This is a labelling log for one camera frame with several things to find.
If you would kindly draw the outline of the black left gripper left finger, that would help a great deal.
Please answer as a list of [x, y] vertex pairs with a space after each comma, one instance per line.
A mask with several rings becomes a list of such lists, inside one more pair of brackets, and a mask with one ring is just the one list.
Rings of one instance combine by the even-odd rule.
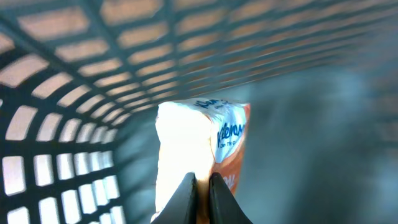
[[154, 219], [152, 224], [196, 224], [197, 180], [193, 172], [187, 173], [180, 185]]

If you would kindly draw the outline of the dark grey plastic basket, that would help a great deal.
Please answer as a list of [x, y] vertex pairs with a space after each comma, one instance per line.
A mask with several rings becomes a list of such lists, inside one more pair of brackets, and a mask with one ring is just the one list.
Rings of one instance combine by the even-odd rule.
[[149, 223], [160, 103], [251, 105], [253, 223], [397, 222], [396, 1], [2, 1], [1, 222]]

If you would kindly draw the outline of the orange white Kleenex tissue pack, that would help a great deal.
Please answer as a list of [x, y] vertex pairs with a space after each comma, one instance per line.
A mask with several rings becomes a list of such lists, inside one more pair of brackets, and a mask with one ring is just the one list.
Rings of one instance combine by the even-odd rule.
[[187, 173], [198, 185], [197, 223], [208, 223], [212, 173], [221, 174], [236, 193], [245, 152], [251, 106], [210, 98], [166, 101], [159, 105], [155, 128], [160, 141], [155, 182], [157, 218]]

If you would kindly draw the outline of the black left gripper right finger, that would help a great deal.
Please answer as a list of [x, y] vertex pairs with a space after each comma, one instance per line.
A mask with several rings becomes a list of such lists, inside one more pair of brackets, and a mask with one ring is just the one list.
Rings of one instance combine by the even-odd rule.
[[209, 217], [210, 224], [252, 224], [217, 172], [210, 177]]

